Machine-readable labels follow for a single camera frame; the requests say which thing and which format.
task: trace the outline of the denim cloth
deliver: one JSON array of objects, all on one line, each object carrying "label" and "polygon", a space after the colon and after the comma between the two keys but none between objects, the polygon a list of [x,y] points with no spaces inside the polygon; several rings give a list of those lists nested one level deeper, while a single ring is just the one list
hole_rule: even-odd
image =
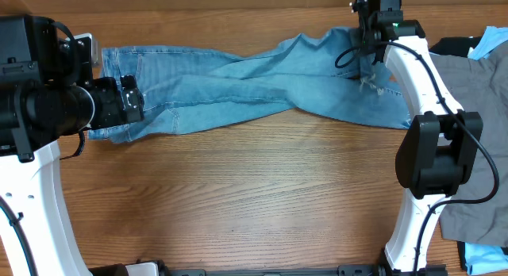
[{"label": "denim cloth", "polygon": [[478,46],[469,53],[468,58],[475,60],[488,58],[492,50],[507,41],[508,28],[487,26],[487,29],[485,29],[485,33],[482,36],[482,40],[479,42]]},{"label": "denim cloth", "polygon": [[369,56],[335,68],[354,35],[346,28],[331,29],[321,39],[300,34],[247,58],[188,47],[105,48],[102,75],[117,81],[136,76],[145,119],[89,131],[89,138],[120,143],[150,133],[186,134],[293,108],[361,125],[408,128],[406,102],[383,64],[372,66]]},{"label": "denim cloth", "polygon": [[500,247],[466,243],[464,258],[470,275],[508,269],[508,256]]}]

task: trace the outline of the wooden table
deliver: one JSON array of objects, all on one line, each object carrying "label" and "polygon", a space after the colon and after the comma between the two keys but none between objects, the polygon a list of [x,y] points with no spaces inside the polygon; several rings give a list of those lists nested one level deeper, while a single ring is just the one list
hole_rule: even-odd
[{"label": "wooden table", "polygon": [[[50,14],[103,47],[172,44],[251,55],[298,33],[357,26],[349,8]],[[506,6],[407,7],[430,44],[506,25]],[[89,266],[163,259],[170,268],[236,270],[373,263],[393,232],[401,130],[298,110],[187,136],[91,141],[62,162],[75,237]],[[60,139],[63,155],[77,136]],[[436,229],[429,263],[460,271]],[[0,274],[9,275],[0,254]]]}]

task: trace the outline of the gray cloth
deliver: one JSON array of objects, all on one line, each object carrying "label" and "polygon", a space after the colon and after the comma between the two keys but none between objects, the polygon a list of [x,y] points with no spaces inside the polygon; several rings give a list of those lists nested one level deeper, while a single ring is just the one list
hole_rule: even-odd
[{"label": "gray cloth", "polygon": [[[433,56],[444,84],[466,111],[483,119],[481,142],[499,170],[501,186],[494,199],[480,205],[447,205],[441,214],[443,237],[469,243],[508,247],[508,42],[488,59]],[[469,182],[454,199],[487,196],[493,185],[491,169],[477,152]]]}]

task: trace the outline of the cable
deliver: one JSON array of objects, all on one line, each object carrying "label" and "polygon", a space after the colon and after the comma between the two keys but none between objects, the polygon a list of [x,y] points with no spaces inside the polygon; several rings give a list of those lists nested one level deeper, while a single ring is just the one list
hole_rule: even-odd
[{"label": "cable", "polygon": [[[494,186],[492,188],[492,191],[486,197],[483,197],[483,198],[480,198],[480,199],[477,199],[477,200],[448,200],[448,201],[441,201],[441,202],[436,203],[432,207],[430,207],[429,212],[427,213],[427,215],[425,216],[425,219],[423,220],[423,223],[421,224],[420,232],[418,234],[418,241],[417,241],[417,244],[416,244],[416,247],[415,247],[413,275],[417,276],[418,275],[418,257],[420,256],[420,246],[421,246],[421,242],[422,242],[422,239],[423,239],[423,234],[425,232],[425,227],[429,223],[429,219],[432,216],[432,214],[434,213],[434,211],[437,208],[439,208],[440,206],[442,206],[442,205],[451,205],[451,204],[470,204],[470,205],[474,205],[474,204],[482,204],[482,203],[484,203],[486,201],[489,201],[498,192],[498,189],[499,189],[499,173],[498,173],[498,168],[495,166],[494,160],[492,159],[491,155],[487,152],[487,149],[485,149],[485,147],[472,135],[472,133],[466,128],[466,126],[462,123],[462,121],[460,121],[460,119],[453,113],[453,111],[446,104],[445,98],[443,98],[443,95],[441,94],[441,91],[439,90],[439,86],[437,85],[436,77],[434,77],[434,74],[433,74],[432,70],[430,70],[429,65],[423,59],[423,56],[421,56],[416,51],[414,51],[413,49],[411,49],[411,48],[409,48],[409,47],[407,47],[405,45],[402,45],[402,44],[399,44],[399,43],[395,43],[395,42],[391,42],[391,41],[380,41],[380,42],[377,42],[375,44],[376,47],[378,47],[378,46],[384,46],[384,45],[390,45],[390,46],[395,46],[395,47],[404,49],[407,52],[411,53],[413,56],[415,56],[417,58],[417,60],[420,61],[420,63],[423,65],[423,67],[427,71],[427,74],[429,74],[430,80],[431,80],[431,82],[432,82],[432,84],[434,86],[434,90],[436,91],[436,96],[437,96],[437,99],[438,99],[439,103],[441,103],[441,105],[443,106],[444,110],[450,116],[452,116],[453,120],[456,122],[457,126],[464,132],[464,134],[466,136],[468,136],[469,139],[471,139],[473,141],[473,143],[475,143],[476,147],[482,152],[483,156],[485,156],[485,159],[487,160],[487,162],[489,163],[489,166],[492,169],[492,174],[494,175]],[[347,53],[349,53],[351,51],[354,51],[354,50],[355,50],[354,48],[350,48],[350,49],[346,50],[344,53],[342,53],[339,57],[342,58],[345,55],[345,53],[347,54]],[[335,62],[336,66],[337,66],[339,60],[340,59],[337,58],[337,61]]]},{"label": "cable", "polygon": [[21,228],[21,225],[19,224],[23,214],[20,213],[20,216],[16,217],[16,214],[13,213],[13,210],[9,207],[9,205],[7,205],[7,202],[2,197],[0,197],[0,208],[9,219],[10,226],[12,226],[16,232],[17,238],[19,239],[19,243],[21,245],[21,249],[25,254],[26,264],[29,267],[30,275],[37,276],[37,269],[35,260],[33,260],[32,250],[30,250],[29,242],[26,239],[25,233],[23,232],[23,228]]}]

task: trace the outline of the blue cloth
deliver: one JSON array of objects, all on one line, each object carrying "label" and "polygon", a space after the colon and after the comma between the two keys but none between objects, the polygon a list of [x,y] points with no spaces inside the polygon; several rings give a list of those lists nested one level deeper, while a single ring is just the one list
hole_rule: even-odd
[{"label": "blue cloth", "polygon": [[466,243],[464,257],[470,275],[508,269],[508,256],[500,247]]},{"label": "blue cloth", "polygon": [[508,28],[497,28],[494,26],[487,26],[485,33],[482,36],[478,46],[475,50],[469,53],[469,59],[482,59],[488,58],[492,50],[496,49],[499,45],[508,41]]},{"label": "blue cloth", "polygon": [[145,119],[90,131],[89,137],[119,143],[150,133],[186,134],[293,108],[361,125],[408,128],[406,102],[383,64],[372,66],[370,56],[335,68],[338,55],[352,46],[351,36],[346,28],[331,29],[321,39],[301,34],[247,58],[187,47],[105,48],[102,75],[117,81],[136,76]]}]

